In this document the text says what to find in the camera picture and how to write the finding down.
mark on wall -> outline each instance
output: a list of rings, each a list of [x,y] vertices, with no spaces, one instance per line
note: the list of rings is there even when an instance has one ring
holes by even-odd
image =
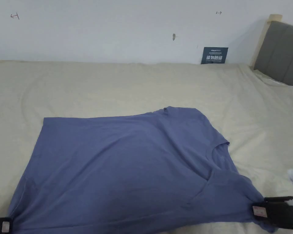
[[[20,19],[20,18],[18,17],[17,12],[16,12],[16,15],[12,15],[12,14],[11,14],[11,18],[14,18],[15,16],[17,16],[17,18]]]

white wall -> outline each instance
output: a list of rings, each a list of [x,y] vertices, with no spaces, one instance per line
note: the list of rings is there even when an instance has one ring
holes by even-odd
[[[293,0],[0,0],[0,59],[249,63],[271,13],[293,24]]]

mattress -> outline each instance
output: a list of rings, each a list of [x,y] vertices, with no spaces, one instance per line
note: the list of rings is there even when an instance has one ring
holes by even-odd
[[[44,117],[136,115],[193,107],[230,141],[242,175],[263,196],[293,195],[293,87],[245,64],[0,62],[0,215],[30,159]],[[210,223],[170,233],[264,233]],[[278,233],[289,233],[279,230]]]

label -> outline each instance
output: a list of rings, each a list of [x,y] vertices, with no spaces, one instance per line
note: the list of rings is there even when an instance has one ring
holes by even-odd
[[[9,222],[2,222],[2,233],[8,233],[9,232]]]
[[[254,212],[254,215],[256,215],[256,216],[261,216],[261,217],[267,218],[266,208],[264,208],[264,207],[253,206],[253,212]]]
[[[204,47],[201,64],[225,63],[228,47]]]

bed sheet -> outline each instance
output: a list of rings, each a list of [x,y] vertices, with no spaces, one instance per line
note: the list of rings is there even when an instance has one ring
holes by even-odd
[[[293,195],[293,87],[244,64],[0,62],[0,215],[5,215],[44,117],[136,115],[193,107],[230,141],[242,175],[264,196]],[[265,233],[211,223],[174,234]],[[293,233],[279,230],[278,233]]]

